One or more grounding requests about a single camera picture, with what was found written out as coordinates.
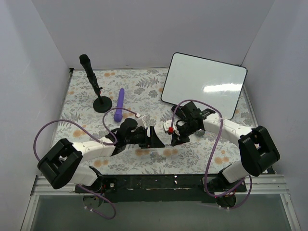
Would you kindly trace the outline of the white whiteboard black frame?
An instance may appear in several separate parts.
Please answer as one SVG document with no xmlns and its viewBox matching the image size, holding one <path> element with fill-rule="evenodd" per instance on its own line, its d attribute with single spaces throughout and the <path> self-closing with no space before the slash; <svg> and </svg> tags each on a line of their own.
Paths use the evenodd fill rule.
<svg viewBox="0 0 308 231">
<path fill-rule="evenodd" d="M 232 119 L 247 73 L 242 66 L 177 52 L 172 56 L 161 100 L 174 105 L 197 100 L 201 110 L 207 103 L 224 118 Z"/>
</svg>

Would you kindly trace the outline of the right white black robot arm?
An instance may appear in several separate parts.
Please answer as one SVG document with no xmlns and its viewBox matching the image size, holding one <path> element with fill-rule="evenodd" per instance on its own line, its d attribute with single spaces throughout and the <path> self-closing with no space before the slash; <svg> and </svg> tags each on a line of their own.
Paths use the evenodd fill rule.
<svg viewBox="0 0 308 231">
<path fill-rule="evenodd" d="M 196 107 L 196 100 L 184 100 L 173 107 L 173 116 L 179 116 L 163 124 L 166 133 L 172 136 L 171 145 L 189 142 L 189 136 L 198 130 L 217 135 L 209 159 L 212 159 L 220 138 L 235 144 L 241 159 L 223 168 L 215 178 L 208 180 L 205 173 L 204 189 L 208 195 L 222 190 L 222 195 L 236 189 L 246 177 L 257 177 L 280 159 L 280 154 L 263 126 L 250 128 L 224 119 L 221 112 L 207 105 L 205 110 Z"/>
</svg>

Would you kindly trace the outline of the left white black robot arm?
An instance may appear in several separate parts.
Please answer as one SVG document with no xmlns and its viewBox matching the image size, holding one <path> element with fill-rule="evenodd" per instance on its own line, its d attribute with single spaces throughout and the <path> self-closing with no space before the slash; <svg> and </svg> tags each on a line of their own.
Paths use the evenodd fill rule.
<svg viewBox="0 0 308 231">
<path fill-rule="evenodd" d="M 39 160 L 37 167 L 54 189 L 73 183 L 95 193 L 102 188 L 102 174 L 94 167 L 84 166 L 83 162 L 114 156 L 124 151 L 128 144 L 137 144 L 141 149 L 165 147 L 153 126 L 146 128 L 128 118 L 99 140 L 70 142 L 60 139 Z"/>
</svg>

